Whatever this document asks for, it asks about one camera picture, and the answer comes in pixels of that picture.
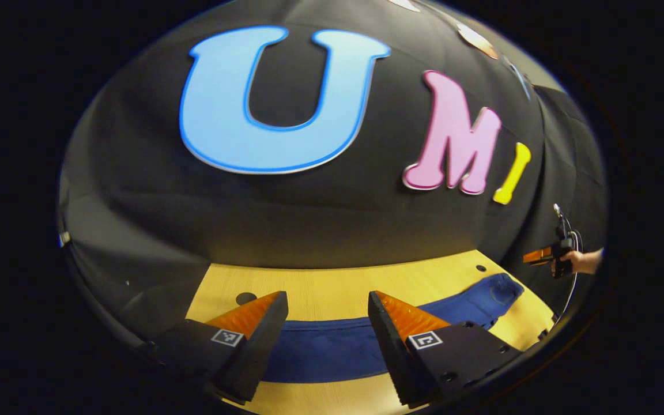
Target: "blue letter u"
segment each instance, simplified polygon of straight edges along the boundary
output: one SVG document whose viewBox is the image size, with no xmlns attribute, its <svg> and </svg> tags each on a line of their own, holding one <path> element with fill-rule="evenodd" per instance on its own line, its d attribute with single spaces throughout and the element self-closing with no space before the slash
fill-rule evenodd
<svg viewBox="0 0 664 415">
<path fill-rule="evenodd" d="M 265 47 L 287 34 L 274 26 L 237 29 L 190 51 L 195 61 L 179 116 L 184 144 L 201 161 L 235 173 L 293 173 L 329 162 L 352 144 L 375 60 L 390 48 L 357 33 L 317 32 L 312 40 L 327 49 L 327 66 L 316 113 L 298 126 L 268 126 L 250 115 L 250 86 Z"/>
</svg>

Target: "letter m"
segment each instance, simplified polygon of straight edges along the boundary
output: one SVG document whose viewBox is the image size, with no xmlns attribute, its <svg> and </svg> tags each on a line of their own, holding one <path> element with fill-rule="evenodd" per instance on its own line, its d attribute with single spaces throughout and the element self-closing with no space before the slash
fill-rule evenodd
<svg viewBox="0 0 664 415">
<path fill-rule="evenodd" d="M 466 95 L 455 81 L 437 71 L 425 71 L 424 81 L 434 95 L 432 120 L 419 161 L 403 171 L 403 183 L 424 191 L 440 187 L 445 178 L 442 165 L 448 150 L 447 187 L 452 189 L 462 180 L 461 191 L 482 194 L 501 129 L 499 116 L 483 107 L 471 127 Z"/>
</svg>

